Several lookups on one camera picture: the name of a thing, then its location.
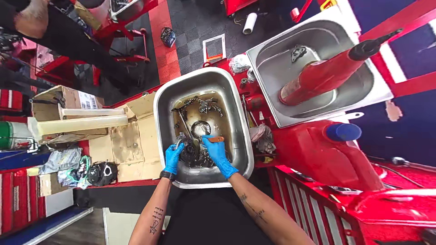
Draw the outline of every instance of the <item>red container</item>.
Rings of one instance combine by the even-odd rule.
[[[382,190],[379,176],[352,141],[331,140],[331,130],[339,124],[321,120],[280,130],[274,138],[286,140],[288,144],[286,147],[277,146],[278,160],[280,158],[280,162],[288,167],[326,185],[361,191]]]
[[[307,64],[298,78],[280,90],[279,100],[286,105],[298,105],[341,86],[365,62],[350,59],[349,52],[350,49],[330,60]]]
[[[298,105],[338,88],[366,59],[380,50],[381,44],[401,31],[402,29],[398,29],[377,39],[363,41],[329,60],[307,64],[298,78],[288,82],[280,90],[279,100],[285,105]]]

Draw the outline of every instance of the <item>green cylinder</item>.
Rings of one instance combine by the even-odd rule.
[[[0,150],[8,150],[12,144],[12,130],[9,122],[0,122]]]

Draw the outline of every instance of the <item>spring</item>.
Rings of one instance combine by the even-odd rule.
[[[206,101],[212,102],[212,103],[215,103],[215,104],[218,103],[218,99],[215,99],[215,98],[211,98],[211,99],[208,99]]]

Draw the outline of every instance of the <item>paper towel roll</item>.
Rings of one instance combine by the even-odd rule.
[[[245,22],[244,30],[242,31],[242,33],[244,33],[245,35],[252,33],[256,19],[257,19],[256,13],[249,14],[247,17],[247,21]]]

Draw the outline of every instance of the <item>blue cap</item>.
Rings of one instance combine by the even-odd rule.
[[[327,127],[327,137],[334,141],[357,140],[362,135],[359,126],[352,123],[337,123]]]

